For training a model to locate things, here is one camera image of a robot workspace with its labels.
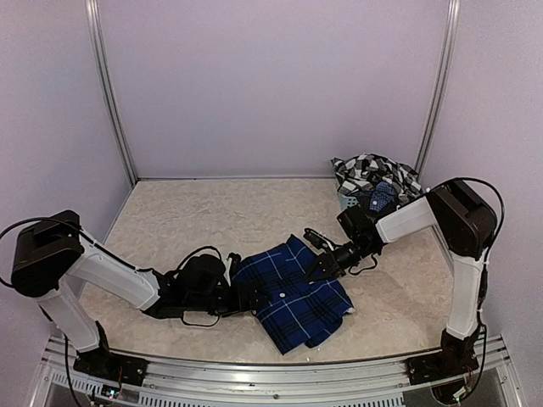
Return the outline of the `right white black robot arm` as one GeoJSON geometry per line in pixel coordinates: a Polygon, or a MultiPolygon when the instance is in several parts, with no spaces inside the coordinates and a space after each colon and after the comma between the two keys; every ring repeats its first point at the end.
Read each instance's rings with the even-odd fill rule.
{"type": "Polygon", "coordinates": [[[440,249],[453,281],[445,332],[458,341],[467,340],[480,326],[490,253],[505,220],[505,210],[487,203],[473,189],[475,183],[493,188],[484,180],[456,177],[385,215],[371,217],[359,206],[345,209],[337,221],[347,243],[337,244],[306,228],[305,240],[320,250],[308,281],[344,276],[364,259],[376,259],[385,246],[427,234],[440,249]]]}

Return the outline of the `aluminium frame post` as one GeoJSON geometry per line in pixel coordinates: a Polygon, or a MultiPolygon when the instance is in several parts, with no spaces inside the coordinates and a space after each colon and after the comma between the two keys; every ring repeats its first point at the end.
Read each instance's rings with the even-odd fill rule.
{"type": "Polygon", "coordinates": [[[92,43],[92,50],[97,66],[98,81],[102,90],[104,105],[114,134],[115,144],[118,148],[121,163],[131,188],[139,182],[136,166],[126,139],[121,122],[120,111],[115,97],[113,81],[109,73],[104,34],[101,26],[99,4],[96,0],[86,0],[85,10],[92,43]]]}
{"type": "Polygon", "coordinates": [[[434,83],[427,119],[423,127],[423,136],[417,152],[415,171],[422,177],[428,162],[432,141],[439,121],[439,113],[445,99],[445,92],[454,55],[456,36],[460,19],[460,0],[450,0],[445,22],[445,32],[439,54],[439,63],[434,83]]]}

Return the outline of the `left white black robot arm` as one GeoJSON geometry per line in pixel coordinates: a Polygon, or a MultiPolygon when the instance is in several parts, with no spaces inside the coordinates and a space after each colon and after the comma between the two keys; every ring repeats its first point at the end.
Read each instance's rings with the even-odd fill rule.
{"type": "Polygon", "coordinates": [[[221,320],[255,312],[268,299],[258,282],[233,280],[240,270],[239,255],[223,258],[213,246],[195,249],[175,269],[162,274],[110,252],[85,231],[72,210],[20,220],[1,234],[7,236],[13,230],[19,233],[6,287],[33,298],[102,377],[113,376],[119,360],[104,347],[104,329],[90,319],[71,291],[69,276],[103,289],[156,320],[183,320],[187,312],[221,320]]]}

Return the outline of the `front aluminium rail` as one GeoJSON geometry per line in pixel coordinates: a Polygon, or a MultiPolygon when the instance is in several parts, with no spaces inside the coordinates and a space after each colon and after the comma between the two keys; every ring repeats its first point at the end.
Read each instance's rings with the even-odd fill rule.
{"type": "Polygon", "coordinates": [[[480,340],[484,372],[413,384],[405,355],[343,363],[234,364],[147,356],[140,386],[65,370],[73,350],[52,337],[36,372],[29,406],[523,406],[501,337],[480,340]]]}

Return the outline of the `black white checkered shirt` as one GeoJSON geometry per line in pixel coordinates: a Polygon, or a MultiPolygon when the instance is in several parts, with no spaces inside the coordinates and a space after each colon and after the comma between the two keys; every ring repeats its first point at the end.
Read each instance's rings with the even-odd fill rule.
{"type": "Polygon", "coordinates": [[[347,160],[334,158],[331,165],[339,184],[337,191],[344,196],[373,191],[381,182],[392,187],[402,203],[423,193],[419,174],[411,166],[384,156],[364,153],[347,160]]]}

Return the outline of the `right aluminium frame post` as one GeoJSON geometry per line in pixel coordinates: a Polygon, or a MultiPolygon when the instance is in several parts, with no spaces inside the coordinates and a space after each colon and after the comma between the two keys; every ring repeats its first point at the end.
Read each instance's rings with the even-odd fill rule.
{"type": "Polygon", "coordinates": [[[427,119],[423,127],[423,136],[417,152],[415,171],[422,177],[428,162],[432,141],[439,121],[439,113],[445,99],[445,92],[454,55],[456,36],[460,19],[460,0],[450,0],[445,22],[445,32],[439,54],[439,63],[434,83],[427,119]]]}

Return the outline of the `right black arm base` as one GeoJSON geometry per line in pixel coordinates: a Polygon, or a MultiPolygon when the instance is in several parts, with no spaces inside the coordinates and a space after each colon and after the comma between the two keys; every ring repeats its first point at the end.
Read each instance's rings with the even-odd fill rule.
{"type": "Polygon", "coordinates": [[[464,339],[442,331],[439,351],[406,360],[406,370],[411,385],[434,382],[476,371],[479,362],[474,345],[479,338],[480,327],[464,339]]]}

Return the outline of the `left aluminium frame post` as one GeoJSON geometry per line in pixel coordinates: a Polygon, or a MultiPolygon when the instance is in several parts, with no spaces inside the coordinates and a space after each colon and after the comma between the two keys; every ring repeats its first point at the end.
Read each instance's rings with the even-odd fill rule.
{"type": "Polygon", "coordinates": [[[97,66],[98,81],[102,90],[104,105],[114,134],[115,144],[118,148],[121,163],[131,188],[139,182],[136,166],[126,139],[121,122],[120,111],[115,97],[113,81],[109,73],[104,34],[101,26],[99,4],[96,0],[86,0],[85,10],[92,43],[92,50],[97,66]]]}

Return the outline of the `light blue plastic basket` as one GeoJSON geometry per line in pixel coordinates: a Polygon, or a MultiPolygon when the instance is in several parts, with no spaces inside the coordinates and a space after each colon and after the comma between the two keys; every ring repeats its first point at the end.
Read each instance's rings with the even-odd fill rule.
{"type": "Polygon", "coordinates": [[[354,207],[359,203],[359,199],[357,196],[344,195],[342,193],[338,194],[338,199],[341,210],[354,207]]]}

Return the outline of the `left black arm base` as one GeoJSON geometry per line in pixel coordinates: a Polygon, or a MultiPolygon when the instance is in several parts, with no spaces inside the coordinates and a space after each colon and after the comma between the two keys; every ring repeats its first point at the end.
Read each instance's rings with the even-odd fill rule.
{"type": "Polygon", "coordinates": [[[147,373],[148,361],[135,356],[117,354],[110,350],[103,327],[96,322],[98,347],[76,352],[74,370],[97,378],[141,387],[147,373]]]}

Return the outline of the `blue plaid long sleeve shirt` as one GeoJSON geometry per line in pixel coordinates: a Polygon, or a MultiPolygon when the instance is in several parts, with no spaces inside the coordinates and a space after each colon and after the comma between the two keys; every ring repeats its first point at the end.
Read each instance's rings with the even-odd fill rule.
{"type": "Polygon", "coordinates": [[[326,341],[355,312],[340,282],[308,282],[316,255],[296,236],[242,259],[232,277],[237,284],[254,283],[260,292],[253,311],[281,354],[301,344],[314,348],[326,341]]]}

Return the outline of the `small blue check shirt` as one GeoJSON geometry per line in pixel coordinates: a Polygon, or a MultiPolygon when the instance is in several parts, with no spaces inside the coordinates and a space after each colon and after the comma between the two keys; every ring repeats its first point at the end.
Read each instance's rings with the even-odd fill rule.
{"type": "Polygon", "coordinates": [[[394,187],[386,181],[381,181],[373,189],[359,192],[357,201],[362,208],[378,214],[394,207],[399,199],[394,187]]]}

